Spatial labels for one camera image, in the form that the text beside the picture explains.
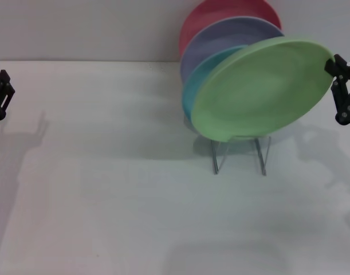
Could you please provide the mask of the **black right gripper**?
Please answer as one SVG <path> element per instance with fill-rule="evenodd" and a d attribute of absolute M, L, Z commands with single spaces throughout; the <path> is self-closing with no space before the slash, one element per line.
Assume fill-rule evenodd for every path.
<path fill-rule="evenodd" d="M 336 121 L 340 125 L 350 124 L 350 93 L 347 90 L 347 81 L 350 77 L 350 62 L 346 62 L 340 55 L 335 54 L 328 59 L 324 70 L 333 77 L 331 91 L 335 101 L 337 114 Z"/>

